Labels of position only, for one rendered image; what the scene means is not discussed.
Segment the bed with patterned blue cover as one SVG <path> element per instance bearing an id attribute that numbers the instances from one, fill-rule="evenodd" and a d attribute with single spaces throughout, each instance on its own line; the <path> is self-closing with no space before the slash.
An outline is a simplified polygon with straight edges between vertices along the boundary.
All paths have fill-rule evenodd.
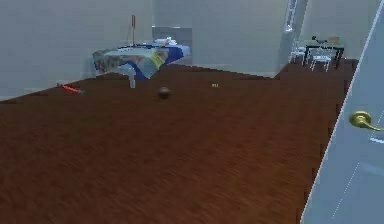
<path id="1" fill-rule="evenodd" d="M 192 29 L 185 27 L 153 27 L 154 40 L 123 47 L 98 50 L 92 54 L 95 70 L 99 74 L 120 73 L 127 75 L 130 87 L 136 81 L 150 79 L 159 69 L 191 55 Z M 156 39 L 171 37 L 175 46 L 159 46 Z"/>

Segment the white pillow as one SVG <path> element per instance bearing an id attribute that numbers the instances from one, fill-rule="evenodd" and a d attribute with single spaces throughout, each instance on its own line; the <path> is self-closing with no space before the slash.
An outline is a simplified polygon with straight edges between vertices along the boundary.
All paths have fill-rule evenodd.
<path id="1" fill-rule="evenodd" d="M 156 39 L 154 43 L 159 46 L 175 46 L 177 44 L 177 41 L 172 39 L 171 37 L 168 37 L 165 39 Z"/>

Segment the white chair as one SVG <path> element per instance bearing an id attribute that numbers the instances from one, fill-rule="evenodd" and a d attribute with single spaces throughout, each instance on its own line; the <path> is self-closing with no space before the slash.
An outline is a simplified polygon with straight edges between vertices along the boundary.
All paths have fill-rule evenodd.
<path id="1" fill-rule="evenodd" d="M 295 62 L 298 57 L 304 58 L 306 47 L 302 46 L 298 40 L 295 40 L 289 56 L 289 63 Z"/>
<path id="2" fill-rule="evenodd" d="M 311 70 L 315 69 L 317 63 L 322 63 L 325 71 L 329 70 L 329 65 L 332 61 L 331 50 L 328 48 L 317 48 L 312 52 Z"/>

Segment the red baseball bat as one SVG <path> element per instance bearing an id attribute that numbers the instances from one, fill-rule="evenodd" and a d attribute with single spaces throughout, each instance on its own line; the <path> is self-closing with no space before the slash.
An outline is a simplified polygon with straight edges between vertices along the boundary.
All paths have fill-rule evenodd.
<path id="1" fill-rule="evenodd" d="M 80 89 L 76 89 L 76 88 L 67 86 L 65 84 L 61 84 L 61 83 L 57 83 L 57 87 L 60 87 L 62 89 L 65 89 L 67 91 L 74 92 L 74 93 L 77 93 L 77 94 L 84 94 L 85 93 L 84 91 L 82 91 Z"/>

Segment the black table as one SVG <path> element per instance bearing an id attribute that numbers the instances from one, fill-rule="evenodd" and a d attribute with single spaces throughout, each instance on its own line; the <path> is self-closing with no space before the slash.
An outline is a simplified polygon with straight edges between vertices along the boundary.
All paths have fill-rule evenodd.
<path id="1" fill-rule="evenodd" d="M 340 65 L 341 58 L 344 53 L 344 47 L 340 44 L 331 44 L 331 43 L 308 43 L 305 45 L 305 56 L 304 63 L 309 63 L 311 65 L 312 62 L 312 52 L 317 48 L 328 48 L 331 50 L 332 61 L 330 63 L 334 64 L 334 68 L 337 69 Z"/>

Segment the pale blue room door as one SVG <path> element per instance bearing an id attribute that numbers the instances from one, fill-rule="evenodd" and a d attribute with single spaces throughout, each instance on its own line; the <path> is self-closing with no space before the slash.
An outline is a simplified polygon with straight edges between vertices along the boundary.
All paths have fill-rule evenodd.
<path id="1" fill-rule="evenodd" d="M 354 127 L 355 111 L 384 128 L 384 0 L 380 1 L 300 224 L 384 224 L 384 131 Z"/>

